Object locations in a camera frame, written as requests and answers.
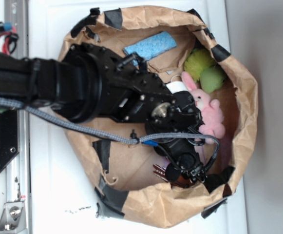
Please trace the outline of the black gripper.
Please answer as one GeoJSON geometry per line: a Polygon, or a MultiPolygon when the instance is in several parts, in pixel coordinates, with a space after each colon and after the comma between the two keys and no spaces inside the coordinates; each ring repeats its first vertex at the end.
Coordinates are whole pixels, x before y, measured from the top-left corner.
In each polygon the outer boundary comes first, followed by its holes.
{"type": "MultiPolygon", "coordinates": [[[[147,134],[156,133],[192,133],[199,134],[199,127],[204,125],[202,121],[197,123],[186,122],[185,125],[178,125],[175,121],[171,121],[166,125],[159,126],[154,123],[147,123],[145,130],[147,134]]],[[[188,139],[188,138],[159,138],[156,139],[159,145],[155,151],[161,156],[169,156],[170,163],[165,170],[165,177],[169,182],[176,182],[180,176],[180,171],[188,171],[189,179],[192,183],[204,183],[207,174],[206,170],[200,161],[199,154],[195,151],[194,146],[201,146],[205,143],[203,139],[188,139]]]]}

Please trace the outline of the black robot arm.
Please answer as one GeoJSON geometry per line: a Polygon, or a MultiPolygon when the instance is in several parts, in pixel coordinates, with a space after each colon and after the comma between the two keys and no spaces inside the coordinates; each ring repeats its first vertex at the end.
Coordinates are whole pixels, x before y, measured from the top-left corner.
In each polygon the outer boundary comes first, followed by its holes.
{"type": "Polygon", "coordinates": [[[192,95],[180,82],[164,83],[133,53],[124,58],[92,44],[72,45],[63,61],[15,59],[0,53],[0,106],[25,109],[66,129],[126,144],[152,145],[170,164],[167,180],[204,182],[207,167],[194,145],[204,141],[192,95]],[[147,135],[123,138],[82,123],[107,117],[143,123],[147,135]]]}

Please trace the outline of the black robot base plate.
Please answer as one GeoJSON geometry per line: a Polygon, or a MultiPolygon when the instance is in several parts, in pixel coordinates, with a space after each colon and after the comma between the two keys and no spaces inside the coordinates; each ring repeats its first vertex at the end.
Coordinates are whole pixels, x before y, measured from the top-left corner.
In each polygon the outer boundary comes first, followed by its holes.
{"type": "Polygon", "coordinates": [[[0,114],[0,173],[18,154],[18,113],[6,111],[0,114]]]}

